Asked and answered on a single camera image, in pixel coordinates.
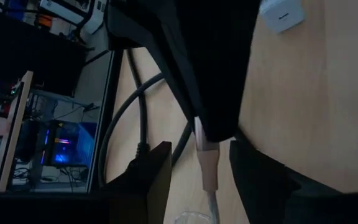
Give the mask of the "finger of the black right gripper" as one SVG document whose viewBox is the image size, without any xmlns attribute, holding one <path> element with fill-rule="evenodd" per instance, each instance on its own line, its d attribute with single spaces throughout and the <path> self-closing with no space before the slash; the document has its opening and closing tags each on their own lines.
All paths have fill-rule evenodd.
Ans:
<svg viewBox="0 0 358 224">
<path fill-rule="evenodd" d="M 145 47 L 186 118 L 207 139 L 233 137 L 261 0 L 109 0 L 115 49 Z"/>
</svg>

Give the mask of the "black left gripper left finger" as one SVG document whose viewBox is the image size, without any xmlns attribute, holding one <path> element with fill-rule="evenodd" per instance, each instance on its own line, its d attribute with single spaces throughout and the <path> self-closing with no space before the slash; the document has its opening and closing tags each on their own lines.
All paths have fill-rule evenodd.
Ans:
<svg viewBox="0 0 358 224">
<path fill-rule="evenodd" d="M 171 178 L 172 144 L 163 141 L 104 186 L 108 223 L 163 224 Z"/>
</svg>

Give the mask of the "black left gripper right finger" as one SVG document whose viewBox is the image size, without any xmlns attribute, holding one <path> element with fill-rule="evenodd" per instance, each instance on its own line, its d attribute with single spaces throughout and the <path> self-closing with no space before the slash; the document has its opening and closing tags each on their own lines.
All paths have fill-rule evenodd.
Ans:
<svg viewBox="0 0 358 224">
<path fill-rule="evenodd" d="M 229 159 L 250 224 L 358 224 L 358 192 L 342 193 L 231 141 Z"/>
</svg>

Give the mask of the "white USB charger block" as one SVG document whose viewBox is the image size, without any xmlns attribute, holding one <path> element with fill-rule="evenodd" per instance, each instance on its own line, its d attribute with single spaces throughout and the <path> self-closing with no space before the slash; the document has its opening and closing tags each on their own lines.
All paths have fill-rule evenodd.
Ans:
<svg viewBox="0 0 358 224">
<path fill-rule="evenodd" d="M 276 33 L 281 33 L 305 19 L 301 0 L 262 0 L 259 14 L 266 25 Z"/>
</svg>

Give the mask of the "black computer with blue lights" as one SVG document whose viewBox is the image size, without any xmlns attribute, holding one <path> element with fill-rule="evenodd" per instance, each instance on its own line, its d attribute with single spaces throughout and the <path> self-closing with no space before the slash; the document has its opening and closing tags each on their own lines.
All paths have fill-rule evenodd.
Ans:
<svg viewBox="0 0 358 224">
<path fill-rule="evenodd" d="M 45 166 L 71 166 L 77 163 L 77 123 L 51 120 L 47 123 L 44 148 L 40 163 Z"/>
</svg>

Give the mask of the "white box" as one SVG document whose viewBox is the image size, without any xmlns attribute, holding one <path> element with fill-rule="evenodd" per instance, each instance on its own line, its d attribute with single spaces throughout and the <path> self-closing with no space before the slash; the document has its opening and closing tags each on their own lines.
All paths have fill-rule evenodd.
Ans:
<svg viewBox="0 0 358 224">
<path fill-rule="evenodd" d="M 107 4 L 108 0 L 40 0 L 39 8 L 94 34 L 102 26 Z"/>
</svg>

